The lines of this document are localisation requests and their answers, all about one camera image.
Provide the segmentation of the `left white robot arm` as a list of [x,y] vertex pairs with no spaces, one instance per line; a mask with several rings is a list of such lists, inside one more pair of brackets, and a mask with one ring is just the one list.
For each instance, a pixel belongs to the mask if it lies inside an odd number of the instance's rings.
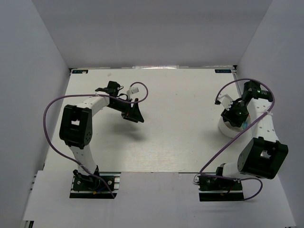
[[78,172],[86,175],[84,184],[91,190],[100,185],[98,166],[95,163],[90,142],[93,137],[93,117],[103,108],[108,107],[119,111],[123,119],[131,122],[144,122],[139,109],[140,100],[132,99],[132,95],[139,92],[139,88],[132,83],[124,94],[119,91],[123,87],[109,81],[107,87],[97,88],[95,94],[77,105],[66,105],[63,110],[59,138],[72,151],[78,165]]

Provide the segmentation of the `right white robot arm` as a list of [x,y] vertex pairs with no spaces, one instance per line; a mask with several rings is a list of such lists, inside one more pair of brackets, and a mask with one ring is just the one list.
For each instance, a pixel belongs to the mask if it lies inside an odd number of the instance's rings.
[[275,132],[271,114],[275,97],[270,89],[256,80],[248,80],[240,98],[234,100],[218,93],[215,103],[224,107],[219,127],[225,135],[232,131],[236,137],[250,130],[252,136],[236,162],[222,165],[222,173],[214,178],[215,185],[224,190],[231,185],[231,178],[273,179],[288,154],[288,147],[280,143]]

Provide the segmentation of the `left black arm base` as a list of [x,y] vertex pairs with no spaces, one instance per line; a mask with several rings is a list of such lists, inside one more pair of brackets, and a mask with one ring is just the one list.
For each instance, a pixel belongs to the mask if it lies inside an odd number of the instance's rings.
[[77,169],[73,171],[69,197],[71,199],[114,199],[119,190],[121,173],[99,172],[99,176],[107,183],[114,197],[101,180],[83,175]]

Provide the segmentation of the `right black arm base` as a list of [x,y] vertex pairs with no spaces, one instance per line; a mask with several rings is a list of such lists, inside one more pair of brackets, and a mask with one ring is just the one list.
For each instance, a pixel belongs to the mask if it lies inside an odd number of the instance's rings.
[[197,174],[194,183],[199,187],[200,202],[244,200],[242,184],[236,181]]

